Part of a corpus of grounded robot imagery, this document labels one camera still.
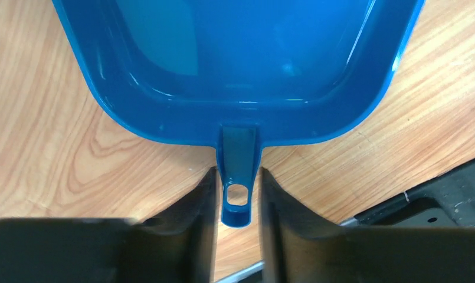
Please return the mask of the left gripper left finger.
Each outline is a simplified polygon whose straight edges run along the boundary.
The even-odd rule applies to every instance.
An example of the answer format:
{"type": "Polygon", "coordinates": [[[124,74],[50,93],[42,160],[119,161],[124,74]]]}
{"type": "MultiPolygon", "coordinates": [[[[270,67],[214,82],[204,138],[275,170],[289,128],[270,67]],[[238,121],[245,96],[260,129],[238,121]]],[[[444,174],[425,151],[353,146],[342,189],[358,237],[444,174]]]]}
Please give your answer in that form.
{"type": "Polygon", "coordinates": [[[185,196],[145,220],[144,270],[150,282],[211,282],[217,234],[217,170],[185,196]]]}

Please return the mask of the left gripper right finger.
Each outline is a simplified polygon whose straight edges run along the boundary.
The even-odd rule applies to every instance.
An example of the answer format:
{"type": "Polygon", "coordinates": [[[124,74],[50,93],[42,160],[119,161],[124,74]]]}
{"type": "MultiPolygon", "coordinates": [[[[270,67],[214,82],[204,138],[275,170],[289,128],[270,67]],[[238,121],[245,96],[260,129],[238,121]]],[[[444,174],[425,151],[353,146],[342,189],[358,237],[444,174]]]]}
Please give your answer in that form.
{"type": "Polygon", "coordinates": [[[286,192],[269,170],[261,168],[260,177],[264,282],[336,282],[329,254],[342,227],[286,192]]]}

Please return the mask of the blue plastic dustpan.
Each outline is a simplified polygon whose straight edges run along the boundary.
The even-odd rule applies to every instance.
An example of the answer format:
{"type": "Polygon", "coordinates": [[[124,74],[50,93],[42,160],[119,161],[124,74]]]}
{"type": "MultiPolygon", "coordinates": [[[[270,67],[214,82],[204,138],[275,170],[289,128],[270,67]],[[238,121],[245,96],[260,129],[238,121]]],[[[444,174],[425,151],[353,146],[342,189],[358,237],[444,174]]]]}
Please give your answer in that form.
{"type": "Polygon", "coordinates": [[[213,147],[252,191],[266,147],[321,143],[385,95],[424,1],[54,1],[102,109],[160,143],[213,147]]]}

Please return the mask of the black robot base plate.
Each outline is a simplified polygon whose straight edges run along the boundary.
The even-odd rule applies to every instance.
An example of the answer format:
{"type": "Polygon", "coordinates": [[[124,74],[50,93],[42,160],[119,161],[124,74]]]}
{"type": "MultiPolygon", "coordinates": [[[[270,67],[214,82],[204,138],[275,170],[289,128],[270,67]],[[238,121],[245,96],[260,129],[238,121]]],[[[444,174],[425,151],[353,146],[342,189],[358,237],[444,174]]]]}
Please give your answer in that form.
{"type": "Polygon", "coordinates": [[[475,159],[366,209],[341,225],[475,228],[475,159]]]}

